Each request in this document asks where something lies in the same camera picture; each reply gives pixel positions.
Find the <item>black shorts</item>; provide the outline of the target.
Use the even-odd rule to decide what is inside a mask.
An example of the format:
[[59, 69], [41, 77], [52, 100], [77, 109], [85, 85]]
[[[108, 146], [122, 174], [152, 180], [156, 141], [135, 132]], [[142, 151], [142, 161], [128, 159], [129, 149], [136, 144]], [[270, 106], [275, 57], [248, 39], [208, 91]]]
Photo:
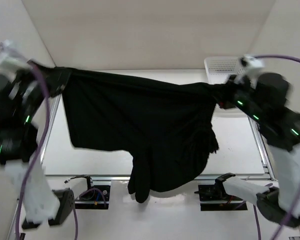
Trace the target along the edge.
[[44, 153], [51, 174], [103, 170], [132, 159], [128, 192], [143, 203], [194, 180], [219, 149], [216, 105], [233, 83], [174, 84], [69, 67], [44, 68], [50, 94], [61, 95]]

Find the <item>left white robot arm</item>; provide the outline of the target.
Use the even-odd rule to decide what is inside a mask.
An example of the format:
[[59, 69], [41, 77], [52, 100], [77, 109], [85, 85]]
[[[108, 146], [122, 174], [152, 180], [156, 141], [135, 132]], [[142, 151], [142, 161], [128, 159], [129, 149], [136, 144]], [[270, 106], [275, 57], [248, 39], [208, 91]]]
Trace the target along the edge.
[[32, 120], [41, 105], [60, 95], [71, 71], [45, 67], [21, 55], [10, 41], [0, 42], [0, 166], [19, 195], [18, 208], [25, 210], [17, 228], [63, 224], [75, 206], [74, 192], [52, 190], [42, 168], [44, 138]]

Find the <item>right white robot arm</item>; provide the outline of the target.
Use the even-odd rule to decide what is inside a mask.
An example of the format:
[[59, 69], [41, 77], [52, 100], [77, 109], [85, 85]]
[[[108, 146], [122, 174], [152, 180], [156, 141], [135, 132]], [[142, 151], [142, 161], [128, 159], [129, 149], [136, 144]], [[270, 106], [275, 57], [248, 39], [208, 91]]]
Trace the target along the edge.
[[291, 84], [281, 75], [265, 72], [262, 56], [239, 59], [242, 73], [231, 75], [218, 100], [222, 109], [238, 108], [258, 124], [276, 162], [278, 187], [249, 183], [232, 173], [215, 180], [220, 200], [238, 197], [256, 206], [270, 222], [300, 226], [300, 113], [287, 108]]

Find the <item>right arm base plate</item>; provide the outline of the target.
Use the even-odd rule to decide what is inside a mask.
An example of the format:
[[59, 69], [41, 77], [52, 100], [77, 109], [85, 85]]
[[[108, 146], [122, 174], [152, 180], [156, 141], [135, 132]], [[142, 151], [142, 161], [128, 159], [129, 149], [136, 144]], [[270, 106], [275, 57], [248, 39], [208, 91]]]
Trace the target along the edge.
[[200, 184], [194, 192], [198, 195], [201, 211], [246, 211], [248, 209], [244, 200], [226, 193], [224, 180], [218, 177], [213, 184]]

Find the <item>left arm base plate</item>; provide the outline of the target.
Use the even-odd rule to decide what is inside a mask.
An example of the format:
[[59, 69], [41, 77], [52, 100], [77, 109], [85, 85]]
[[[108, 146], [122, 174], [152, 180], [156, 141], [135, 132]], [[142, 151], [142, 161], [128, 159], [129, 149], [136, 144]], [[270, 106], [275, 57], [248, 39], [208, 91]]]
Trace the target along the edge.
[[64, 181], [64, 188], [72, 189], [75, 208], [86, 210], [107, 210], [109, 208], [111, 185], [93, 181], [89, 175], [77, 175]]

